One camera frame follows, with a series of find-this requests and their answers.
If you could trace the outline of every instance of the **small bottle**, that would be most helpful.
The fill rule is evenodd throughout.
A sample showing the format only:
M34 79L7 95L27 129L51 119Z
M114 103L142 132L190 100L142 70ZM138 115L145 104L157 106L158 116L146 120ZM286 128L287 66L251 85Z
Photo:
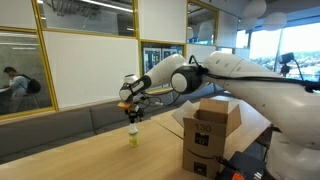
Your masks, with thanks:
M130 122L129 125L129 144L132 147L138 145L138 129L135 122Z

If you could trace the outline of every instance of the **sky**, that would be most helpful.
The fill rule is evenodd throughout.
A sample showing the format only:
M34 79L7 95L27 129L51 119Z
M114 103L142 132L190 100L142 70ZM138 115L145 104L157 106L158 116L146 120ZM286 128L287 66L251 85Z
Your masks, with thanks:
M281 30L257 31L252 34L250 59L275 57ZM289 27L283 30L281 54L320 51L320 23Z

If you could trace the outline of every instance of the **person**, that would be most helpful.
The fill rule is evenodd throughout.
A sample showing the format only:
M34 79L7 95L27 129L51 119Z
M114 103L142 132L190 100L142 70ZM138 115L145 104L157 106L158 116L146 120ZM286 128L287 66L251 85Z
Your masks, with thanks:
M8 85L4 85L1 88L10 88L12 90L8 108L9 113L14 113L18 111L24 96L27 95L28 79L23 77L13 67L5 67L3 72L9 76L10 81Z

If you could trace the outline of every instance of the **black device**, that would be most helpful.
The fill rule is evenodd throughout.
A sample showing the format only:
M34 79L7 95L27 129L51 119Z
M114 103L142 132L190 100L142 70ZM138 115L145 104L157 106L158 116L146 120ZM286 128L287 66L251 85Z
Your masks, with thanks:
M281 55L281 59L279 60L280 64L287 64L291 60L294 60L294 54L292 52Z
M290 71L290 66L287 66L287 63L289 63L291 60L294 60L294 54L292 52L281 55L281 58L279 59L279 63L283 64L280 73L283 74L284 77L286 77Z

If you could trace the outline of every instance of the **glass partition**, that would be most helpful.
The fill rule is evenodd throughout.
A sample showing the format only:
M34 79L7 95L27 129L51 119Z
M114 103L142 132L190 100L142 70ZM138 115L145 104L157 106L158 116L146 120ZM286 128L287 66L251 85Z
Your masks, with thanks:
M250 42L249 59L271 71L275 68L281 30L255 31Z
M187 43L213 45L217 11L197 1L188 2Z
M0 30L0 59L0 115L52 106L36 33ZM20 74L40 82L41 90L26 94L29 80Z
M288 27L283 29L280 55L293 53L292 60L288 63L290 72L286 77L304 80L320 80L320 23ZM277 64L277 72L281 71L283 64Z
M38 0L45 28L134 36L133 0Z
M160 61L172 54L183 55L183 45L157 42L141 42L142 74L147 73ZM157 88L169 87L169 84Z

